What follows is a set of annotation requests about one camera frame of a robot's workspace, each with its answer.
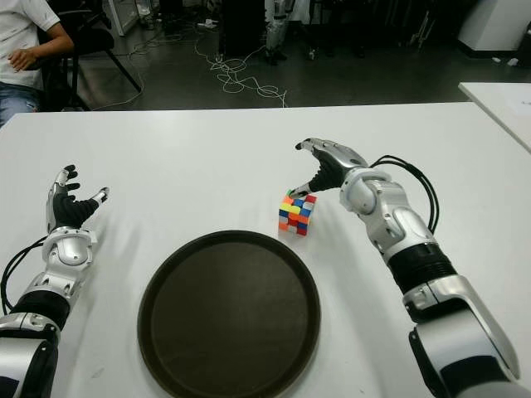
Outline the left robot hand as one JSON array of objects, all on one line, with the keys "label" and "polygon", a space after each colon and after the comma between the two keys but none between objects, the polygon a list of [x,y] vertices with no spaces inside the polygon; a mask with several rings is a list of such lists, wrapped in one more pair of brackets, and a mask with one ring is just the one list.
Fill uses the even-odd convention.
[{"label": "left robot hand", "polygon": [[110,189],[102,187],[94,196],[77,200],[71,194],[80,188],[71,182],[78,176],[75,165],[62,168],[51,184],[46,199],[46,232],[51,234],[59,228],[80,229],[95,211],[108,199]]}]

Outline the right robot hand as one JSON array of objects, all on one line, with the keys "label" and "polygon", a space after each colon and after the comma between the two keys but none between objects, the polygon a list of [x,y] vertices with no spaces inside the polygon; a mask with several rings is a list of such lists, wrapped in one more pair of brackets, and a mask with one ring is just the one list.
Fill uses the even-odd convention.
[{"label": "right robot hand", "polygon": [[310,152],[319,161],[319,170],[309,182],[289,192],[293,199],[341,187],[350,171],[368,167],[361,155],[330,140],[307,138],[297,143],[295,149]]}]

